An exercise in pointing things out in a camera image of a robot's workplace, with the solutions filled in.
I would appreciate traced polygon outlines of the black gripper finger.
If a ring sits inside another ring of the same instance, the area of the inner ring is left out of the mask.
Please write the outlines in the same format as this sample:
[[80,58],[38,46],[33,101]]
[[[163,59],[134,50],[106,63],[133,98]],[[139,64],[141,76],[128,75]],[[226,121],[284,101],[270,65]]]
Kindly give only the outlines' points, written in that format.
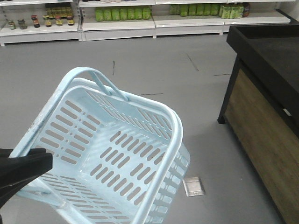
[[0,206],[20,189],[52,169],[52,154],[32,148],[26,156],[10,158],[12,149],[0,150]]

